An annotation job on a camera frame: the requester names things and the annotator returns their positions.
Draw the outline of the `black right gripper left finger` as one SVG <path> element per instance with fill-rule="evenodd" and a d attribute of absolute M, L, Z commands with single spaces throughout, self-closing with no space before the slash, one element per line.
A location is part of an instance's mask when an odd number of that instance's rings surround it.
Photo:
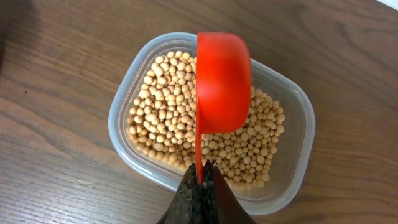
<path fill-rule="evenodd" d="M 157 224 L 199 224 L 201 222 L 201 196 L 195 164 L 191 164 L 168 207 Z"/>

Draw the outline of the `red measuring scoop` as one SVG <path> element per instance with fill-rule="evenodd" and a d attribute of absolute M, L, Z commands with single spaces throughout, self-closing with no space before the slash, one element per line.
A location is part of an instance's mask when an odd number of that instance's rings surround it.
<path fill-rule="evenodd" d="M 251 58 L 240 37 L 220 32 L 198 33 L 195 165 L 199 184 L 204 182 L 202 135 L 230 133 L 244 124 L 251 84 Z"/>

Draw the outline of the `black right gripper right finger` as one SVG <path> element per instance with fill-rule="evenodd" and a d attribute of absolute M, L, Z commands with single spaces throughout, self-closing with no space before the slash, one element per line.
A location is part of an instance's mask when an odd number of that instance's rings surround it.
<path fill-rule="evenodd" d="M 214 161 L 207 160 L 203 172 L 205 183 L 208 184 L 203 199 L 204 223 L 256 224 L 240 206 L 221 171 L 214 165 Z"/>

